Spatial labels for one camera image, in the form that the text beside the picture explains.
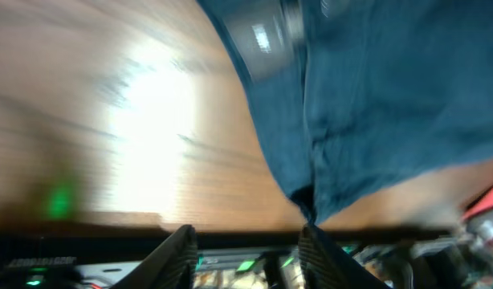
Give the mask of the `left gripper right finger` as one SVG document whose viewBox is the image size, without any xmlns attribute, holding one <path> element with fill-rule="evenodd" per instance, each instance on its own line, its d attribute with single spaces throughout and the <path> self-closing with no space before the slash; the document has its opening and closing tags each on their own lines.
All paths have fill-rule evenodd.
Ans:
<svg viewBox="0 0 493 289">
<path fill-rule="evenodd" d="M 298 255 L 305 289 L 389 289 L 314 225 L 302 229 Z"/>
</svg>

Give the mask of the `navy blue denim shorts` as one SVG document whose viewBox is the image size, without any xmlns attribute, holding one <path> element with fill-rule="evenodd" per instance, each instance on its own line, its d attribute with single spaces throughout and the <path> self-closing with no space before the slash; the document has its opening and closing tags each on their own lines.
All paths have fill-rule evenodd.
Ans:
<svg viewBox="0 0 493 289">
<path fill-rule="evenodd" d="M 280 189 L 318 224 L 493 158 L 493 1 L 203 1 Z"/>
</svg>

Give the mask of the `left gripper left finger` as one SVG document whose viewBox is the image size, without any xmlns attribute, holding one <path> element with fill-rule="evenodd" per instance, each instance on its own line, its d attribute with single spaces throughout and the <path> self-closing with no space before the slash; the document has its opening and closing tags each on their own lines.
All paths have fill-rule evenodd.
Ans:
<svg viewBox="0 0 493 289">
<path fill-rule="evenodd" d="M 195 229 L 184 225 L 110 289 L 192 289 L 197 262 Z"/>
</svg>

